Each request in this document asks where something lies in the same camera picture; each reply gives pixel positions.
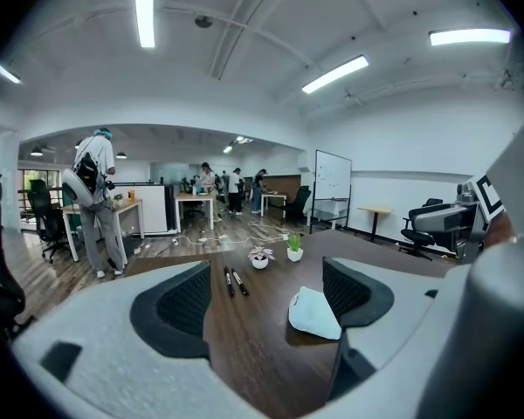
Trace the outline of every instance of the arched ceiling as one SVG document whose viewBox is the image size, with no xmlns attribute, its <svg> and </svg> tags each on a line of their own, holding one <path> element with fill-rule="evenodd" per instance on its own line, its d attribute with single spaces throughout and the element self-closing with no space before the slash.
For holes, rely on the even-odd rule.
<svg viewBox="0 0 524 419">
<path fill-rule="evenodd" d="M 213 25 L 196 26 L 197 16 Z M 74 67 L 152 55 L 249 86 L 301 118 L 435 86 L 497 86 L 516 66 L 509 45 L 431 47 L 428 32 L 493 27 L 520 33 L 495 0 L 155 0 L 153 50 L 140 47 L 134 0 L 42 0 L 3 61 L 30 104 Z M 306 95 L 306 83 L 364 54 L 369 66 Z"/>
</svg>

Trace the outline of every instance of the white ceiling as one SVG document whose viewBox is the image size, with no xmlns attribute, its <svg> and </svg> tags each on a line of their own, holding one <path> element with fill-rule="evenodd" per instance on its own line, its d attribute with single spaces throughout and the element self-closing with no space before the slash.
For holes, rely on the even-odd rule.
<svg viewBox="0 0 524 419">
<path fill-rule="evenodd" d="M 107 127 L 113 134 L 114 153 L 124 152 L 130 160 L 201 163 L 208 160 L 208 157 L 223 155 L 224 148 L 237 138 L 236 135 L 222 132 L 163 125 L 127 124 Z M 20 145 L 18 159 L 71 164 L 76 155 L 76 143 L 92 132 L 93 128 L 75 128 L 38 141 L 27 141 Z M 30 155 L 36 146 L 43 149 L 42 157 Z M 236 144 L 227 156 L 242 160 L 245 154 L 265 153 L 272 150 L 273 146 L 274 144 L 267 141 Z"/>
<path fill-rule="evenodd" d="M 213 17 L 209 29 L 194 23 L 203 14 Z M 423 88 L 494 88 L 505 69 L 523 64 L 513 44 L 431 47 L 429 31 L 468 27 L 519 34 L 494 0 L 155 0 L 156 48 L 144 51 L 134 0 L 42 0 L 4 60 L 25 83 L 20 91 L 31 94 L 81 61 L 154 54 L 326 120 Z M 311 95 L 300 90 L 361 54 L 366 69 Z"/>
</svg>

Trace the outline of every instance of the black marker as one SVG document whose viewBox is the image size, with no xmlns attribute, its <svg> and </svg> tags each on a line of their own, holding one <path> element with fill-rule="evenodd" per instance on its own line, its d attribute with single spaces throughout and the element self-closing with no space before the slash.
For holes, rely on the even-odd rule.
<svg viewBox="0 0 524 419">
<path fill-rule="evenodd" d="M 248 295 L 248 291 L 246 290 L 246 287 L 245 285 L 243 284 L 243 281 L 241 281 L 241 278 L 238 277 L 238 274 L 237 272 L 235 271 L 235 269 L 231 269 L 231 271 L 233 272 L 233 276 L 235 277 L 235 279 L 237 280 L 237 283 L 238 283 L 238 286 L 240 287 L 241 289 L 241 292 L 243 293 L 243 295 Z"/>
<path fill-rule="evenodd" d="M 235 292 L 233 291 L 233 284 L 231 284 L 231 275 L 229 274 L 228 267 L 225 267 L 225 281 L 227 282 L 227 290 L 229 291 L 229 295 L 234 296 Z"/>
</svg>

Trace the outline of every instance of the person in black clothing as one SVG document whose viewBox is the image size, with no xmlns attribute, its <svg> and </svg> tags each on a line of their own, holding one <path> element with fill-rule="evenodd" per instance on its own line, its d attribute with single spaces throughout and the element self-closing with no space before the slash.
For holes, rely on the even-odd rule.
<svg viewBox="0 0 524 419">
<path fill-rule="evenodd" d="M 261 169 L 255 176 L 252 182 L 252 214 L 258 214 L 260 212 L 262 203 L 262 189 L 264 188 L 264 182 L 262 178 L 266 175 L 265 169 Z"/>
</svg>

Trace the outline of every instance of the desk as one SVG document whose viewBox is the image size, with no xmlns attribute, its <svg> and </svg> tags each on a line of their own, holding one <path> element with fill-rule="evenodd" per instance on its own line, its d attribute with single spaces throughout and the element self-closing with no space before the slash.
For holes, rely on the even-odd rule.
<svg viewBox="0 0 524 419">
<path fill-rule="evenodd" d="M 260 204 L 260 217 L 264 217 L 264 200 L 265 200 L 265 208 L 268 209 L 268 203 L 270 197 L 278 197 L 283 199 L 283 206 L 286 206 L 287 202 L 287 194 L 272 194 L 272 193 L 262 193 L 262 203 Z M 286 218 L 286 212 L 283 212 L 284 219 Z"/>
<path fill-rule="evenodd" d="M 328 398 L 338 342 L 299 332 L 287 319 L 289 302 L 302 285 L 322 291 L 323 257 L 440 278 L 451 267 L 334 230 L 301 240 L 305 252 L 297 263 L 287 259 L 286 242 L 268 244 L 276 260 L 262 271 L 252 268 L 246 249 L 139 258 L 127 270 L 131 276 L 169 265 L 210 261 L 211 302 L 203 340 L 210 345 L 211 367 L 236 393 L 271 418 L 301 417 L 322 407 Z M 236 285 L 234 298 L 229 297 L 225 266 L 237 270 L 250 292 L 248 297 Z"/>
<path fill-rule="evenodd" d="M 176 230 L 181 232 L 181 209 L 179 202 L 209 202 L 210 203 L 210 230 L 213 230 L 213 197 L 209 194 L 192 194 L 181 193 L 175 196 L 175 217 L 176 217 Z"/>
<path fill-rule="evenodd" d="M 360 206 L 357 207 L 358 210 L 363 211 L 369 211 L 371 213 L 375 213 L 375 218 L 373 219 L 373 232 L 370 234 L 370 242 L 375 242 L 375 236 L 376 236 L 376 222 L 378 221 L 378 215 L 379 214 L 390 214 L 393 209 L 392 208 L 379 208 L 376 206 Z"/>
<path fill-rule="evenodd" d="M 128 264 L 126 258 L 126 252 L 124 251 L 124 244 L 122 243 L 122 231 L 121 231 L 121 220 L 119 219 L 120 213 L 124 211 L 131 210 L 132 208 L 138 209 L 138 222 L 140 224 L 140 237 L 143 239 L 143 214 L 141 207 L 141 199 L 135 199 L 133 202 L 127 200 L 120 201 L 117 205 L 113 204 L 113 214 L 114 214 L 114 232 L 116 234 L 116 242 L 119 245 L 119 250 L 122 253 L 122 262 L 124 265 Z M 68 216 L 73 214 L 79 214 L 79 205 L 68 205 L 62 208 L 62 217 L 64 218 L 64 226 L 66 228 L 66 235 L 68 236 L 68 243 L 70 244 L 70 251 L 72 252 L 72 258 L 74 261 L 78 262 L 78 252 L 76 247 L 73 244 L 73 237 L 70 233 L 70 223 L 68 222 Z"/>
</svg>

